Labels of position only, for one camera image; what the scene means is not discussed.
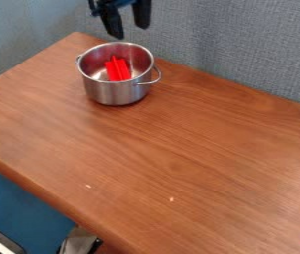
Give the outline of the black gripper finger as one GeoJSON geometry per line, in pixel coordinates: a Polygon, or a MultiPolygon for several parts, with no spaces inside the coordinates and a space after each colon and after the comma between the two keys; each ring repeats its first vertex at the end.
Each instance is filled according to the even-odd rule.
{"type": "Polygon", "coordinates": [[[122,19],[118,10],[108,10],[100,15],[107,33],[118,40],[123,39],[122,19]]]}
{"type": "Polygon", "coordinates": [[[135,25],[147,29],[151,21],[151,0],[135,0],[133,3],[133,15],[135,25]]]}

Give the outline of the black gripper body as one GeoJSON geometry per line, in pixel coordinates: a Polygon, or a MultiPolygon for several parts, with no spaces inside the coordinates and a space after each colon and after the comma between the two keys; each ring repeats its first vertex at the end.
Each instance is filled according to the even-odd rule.
{"type": "Polygon", "coordinates": [[[94,17],[100,16],[108,10],[118,10],[134,3],[135,0],[87,0],[90,14],[94,17]]]}

